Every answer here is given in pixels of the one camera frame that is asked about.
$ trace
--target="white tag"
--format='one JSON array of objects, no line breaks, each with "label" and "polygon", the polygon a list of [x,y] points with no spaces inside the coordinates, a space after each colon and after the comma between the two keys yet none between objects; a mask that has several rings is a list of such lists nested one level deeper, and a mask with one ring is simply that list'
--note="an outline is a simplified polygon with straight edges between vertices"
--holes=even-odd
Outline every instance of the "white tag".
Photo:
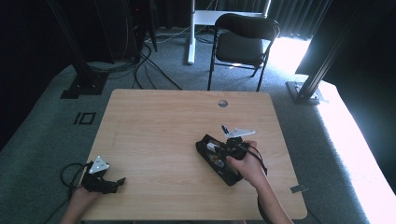
[{"label": "white tag", "polygon": [[106,164],[101,158],[100,156],[98,156],[98,158],[96,158],[95,162],[93,163],[89,173],[90,174],[94,174],[94,173],[98,173],[100,171],[106,170],[108,169],[109,165]]}]

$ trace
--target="chair leg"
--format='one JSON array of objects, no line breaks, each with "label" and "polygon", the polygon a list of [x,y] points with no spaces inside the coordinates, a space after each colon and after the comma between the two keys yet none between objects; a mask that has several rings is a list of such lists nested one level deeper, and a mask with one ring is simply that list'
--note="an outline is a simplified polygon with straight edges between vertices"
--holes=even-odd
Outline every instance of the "chair leg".
[{"label": "chair leg", "polygon": [[250,77],[254,77],[257,73],[257,70],[259,70],[260,66],[257,66],[256,69],[254,69],[253,75],[251,75]]},{"label": "chair leg", "polygon": [[209,71],[209,80],[208,80],[208,82],[207,82],[207,90],[208,90],[208,91],[210,91],[210,84],[211,84],[211,82],[212,82],[212,71],[213,71],[213,69],[210,68],[210,71]]},{"label": "chair leg", "polygon": [[259,84],[257,85],[257,90],[260,90],[260,86],[262,85],[262,76],[264,75],[264,67],[262,68],[262,73],[260,74]]}]

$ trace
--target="sunlight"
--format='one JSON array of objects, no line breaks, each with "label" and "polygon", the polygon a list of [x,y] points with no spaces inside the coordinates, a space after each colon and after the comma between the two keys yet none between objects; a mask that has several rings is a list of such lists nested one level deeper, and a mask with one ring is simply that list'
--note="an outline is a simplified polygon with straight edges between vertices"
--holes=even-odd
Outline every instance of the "sunlight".
[{"label": "sunlight", "polygon": [[294,74],[310,43],[310,40],[277,38],[271,47],[269,61],[284,72]]},{"label": "sunlight", "polygon": [[396,208],[392,189],[341,98],[326,100],[329,103],[318,105],[318,112],[337,156],[348,173],[363,212],[370,223],[389,223],[389,214],[394,213]]}]

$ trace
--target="stand base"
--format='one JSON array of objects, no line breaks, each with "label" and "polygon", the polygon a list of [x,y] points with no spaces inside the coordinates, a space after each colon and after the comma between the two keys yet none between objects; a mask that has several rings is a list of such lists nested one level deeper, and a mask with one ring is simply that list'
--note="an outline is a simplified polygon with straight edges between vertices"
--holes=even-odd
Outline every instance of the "stand base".
[{"label": "stand base", "polygon": [[108,73],[100,73],[90,85],[80,85],[79,76],[74,79],[69,90],[64,91],[61,99],[77,99],[80,95],[100,95],[107,81]]},{"label": "stand base", "polygon": [[320,105],[320,101],[324,101],[322,94],[320,93],[319,89],[315,91],[315,93],[311,96],[310,99],[302,99],[299,97],[298,93],[301,87],[304,85],[303,82],[294,82],[289,81],[286,82],[286,85],[289,87],[289,91],[293,101],[297,105]]}]

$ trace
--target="chair seat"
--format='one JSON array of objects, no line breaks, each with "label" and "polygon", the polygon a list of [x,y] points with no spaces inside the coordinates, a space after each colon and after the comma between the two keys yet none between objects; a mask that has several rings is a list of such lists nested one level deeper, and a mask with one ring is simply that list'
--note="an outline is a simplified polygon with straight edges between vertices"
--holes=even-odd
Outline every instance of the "chair seat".
[{"label": "chair seat", "polygon": [[219,36],[216,58],[223,62],[258,66],[263,61],[262,40],[245,38],[232,32],[222,33]]}]

